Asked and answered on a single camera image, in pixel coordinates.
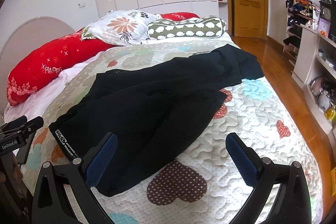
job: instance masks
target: headboard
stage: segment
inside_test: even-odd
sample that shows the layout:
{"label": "headboard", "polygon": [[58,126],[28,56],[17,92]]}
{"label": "headboard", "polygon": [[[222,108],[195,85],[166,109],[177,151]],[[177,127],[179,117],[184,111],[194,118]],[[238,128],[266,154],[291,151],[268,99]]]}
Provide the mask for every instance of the headboard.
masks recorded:
{"label": "headboard", "polygon": [[0,53],[0,113],[8,104],[7,78],[11,70],[36,48],[53,39],[74,33],[63,21],[52,17],[38,17],[19,26],[6,41]]}

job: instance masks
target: bed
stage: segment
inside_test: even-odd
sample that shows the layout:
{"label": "bed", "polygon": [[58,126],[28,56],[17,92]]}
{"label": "bed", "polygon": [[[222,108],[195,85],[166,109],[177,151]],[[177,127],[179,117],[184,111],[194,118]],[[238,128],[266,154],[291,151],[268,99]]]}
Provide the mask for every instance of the bed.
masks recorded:
{"label": "bed", "polygon": [[[80,102],[92,86],[95,75],[111,69],[137,70],[174,57],[209,52],[226,44],[237,47],[225,33],[218,39],[167,38],[148,45],[115,47],[86,65],[63,91],[48,105],[44,126],[35,135],[27,163],[21,167],[24,182],[34,191],[41,165],[67,163],[48,126],[70,107]],[[323,214],[322,180],[317,162],[288,111],[265,77],[243,80],[242,84],[223,90],[228,97],[221,109],[197,140],[172,163],[135,187],[106,197],[94,187],[92,191],[116,224],[136,223],[229,223],[252,191],[225,149],[227,134],[236,132],[260,157],[277,164],[298,161],[305,171],[310,191],[312,222],[320,223]],[[201,198],[179,199],[159,203],[153,189],[163,184],[162,174],[172,169],[192,173],[197,185],[206,186]],[[66,188],[78,219],[86,223],[71,189]],[[256,223],[266,219],[277,194],[275,185]]]}

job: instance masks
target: silver bolt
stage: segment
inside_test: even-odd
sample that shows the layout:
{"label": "silver bolt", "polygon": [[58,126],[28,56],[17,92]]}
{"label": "silver bolt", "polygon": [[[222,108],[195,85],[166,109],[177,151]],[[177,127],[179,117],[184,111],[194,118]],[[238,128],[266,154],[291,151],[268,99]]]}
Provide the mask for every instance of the silver bolt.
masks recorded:
{"label": "silver bolt", "polygon": [[81,160],[80,158],[75,158],[75,159],[73,159],[72,163],[73,163],[74,165],[77,165],[77,164],[80,164],[81,161],[82,161],[82,160]]}
{"label": "silver bolt", "polygon": [[270,158],[265,157],[265,158],[262,159],[262,162],[265,163],[265,164],[270,164],[272,161],[271,161]]}
{"label": "silver bolt", "polygon": [[294,162],[294,166],[295,166],[296,168],[300,168],[300,167],[301,167],[301,164],[300,164],[298,161],[295,161],[295,162]]}
{"label": "silver bolt", "polygon": [[50,166],[50,162],[46,161],[43,163],[43,168],[48,168]]}

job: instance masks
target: white sheet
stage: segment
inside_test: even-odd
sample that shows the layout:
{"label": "white sheet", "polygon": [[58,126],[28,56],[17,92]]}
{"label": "white sheet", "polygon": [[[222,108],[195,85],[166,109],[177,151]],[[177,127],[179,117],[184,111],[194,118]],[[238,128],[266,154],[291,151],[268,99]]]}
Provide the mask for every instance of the white sheet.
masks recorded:
{"label": "white sheet", "polygon": [[61,71],[57,78],[39,91],[31,94],[28,99],[16,106],[6,106],[4,121],[10,122],[23,115],[31,120],[42,116],[51,102],[62,92],[65,86],[89,63],[99,58],[103,52],[98,52],[94,57],[74,65],[72,68]]}

